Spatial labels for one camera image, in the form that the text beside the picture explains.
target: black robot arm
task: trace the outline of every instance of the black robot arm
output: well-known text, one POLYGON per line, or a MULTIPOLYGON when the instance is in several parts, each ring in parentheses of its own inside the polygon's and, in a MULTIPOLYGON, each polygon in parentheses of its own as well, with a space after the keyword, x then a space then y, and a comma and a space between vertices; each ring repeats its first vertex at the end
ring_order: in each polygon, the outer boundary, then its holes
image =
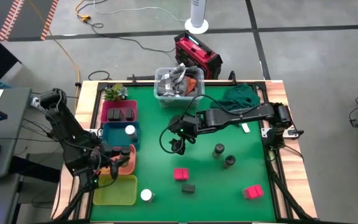
POLYGON ((62 145, 63 160, 68 171, 80 180, 78 192, 55 221, 67 220, 82 195, 99 187, 100 168, 110 167, 110 175, 115 180, 118 177, 118 167, 129 159, 111 160, 111 157, 119 155, 119 151, 108 146, 95 133, 85 131, 66 103, 65 92, 57 88, 40 95, 40 105, 45 109, 45 117, 52 126, 48 136, 62 145))
MULTIPOLYGON (((283 133, 293 124, 290 111, 288 106, 282 103, 264 103, 253 108, 241 110, 209 109, 198 111, 195 115, 185 114, 173 117, 168 125, 168 129, 172 133, 177 134, 180 140, 172 139, 170 141, 172 153, 184 155, 186 149, 185 141, 194 144, 199 134, 214 133, 230 124, 260 120, 266 120, 272 125, 272 129, 267 133, 267 140, 264 142, 264 146, 275 149, 282 148, 284 146, 283 133)), ((300 219, 312 220, 313 218, 300 207, 281 182, 273 169, 272 163, 268 161, 267 170, 269 177, 276 183, 298 217, 300 219)))

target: green towel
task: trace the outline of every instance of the green towel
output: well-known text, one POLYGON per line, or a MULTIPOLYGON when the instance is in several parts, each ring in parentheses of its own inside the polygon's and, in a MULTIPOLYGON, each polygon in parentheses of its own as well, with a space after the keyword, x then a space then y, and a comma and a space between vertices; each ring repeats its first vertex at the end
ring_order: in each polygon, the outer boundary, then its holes
MULTIPOLYGON (((257 106, 260 104, 260 98, 251 87, 240 84, 226 90, 223 99, 218 100, 218 103, 230 111, 257 106)), ((212 102, 210 107, 219 108, 215 102, 212 102)))

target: red cube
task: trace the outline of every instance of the red cube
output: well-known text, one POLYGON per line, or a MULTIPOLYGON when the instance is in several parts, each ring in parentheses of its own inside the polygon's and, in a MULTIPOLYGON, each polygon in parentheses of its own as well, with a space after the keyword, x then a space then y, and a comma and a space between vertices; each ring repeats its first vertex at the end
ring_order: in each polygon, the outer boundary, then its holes
POLYGON ((187 180, 189 179, 189 170, 186 168, 174 168, 173 178, 175 180, 187 180))
POLYGON ((262 190, 262 187, 259 184, 257 184, 243 190, 242 194, 246 199, 255 199, 263 196, 264 191, 262 190))

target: red power station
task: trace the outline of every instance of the red power station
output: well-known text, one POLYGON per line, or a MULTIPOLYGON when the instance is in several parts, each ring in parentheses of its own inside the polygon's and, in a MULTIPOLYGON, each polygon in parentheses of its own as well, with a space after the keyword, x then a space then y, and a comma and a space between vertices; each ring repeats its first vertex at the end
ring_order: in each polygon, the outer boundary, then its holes
POLYGON ((176 60, 186 67, 197 65, 204 71, 204 79, 218 79, 222 59, 188 31, 175 37, 176 60))

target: yellow tray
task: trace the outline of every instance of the yellow tray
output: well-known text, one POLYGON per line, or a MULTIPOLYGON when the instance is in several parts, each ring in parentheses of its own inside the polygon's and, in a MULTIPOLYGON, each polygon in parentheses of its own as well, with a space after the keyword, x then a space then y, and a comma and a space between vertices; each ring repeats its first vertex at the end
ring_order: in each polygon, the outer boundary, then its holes
MULTIPOLYGON (((99 186, 110 184, 110 175, 99 176, 99 186)), ((94 191, 95 205, 133 205, 136 202, 137 179, 134 175, 118 175, 115 183, 94 191)))

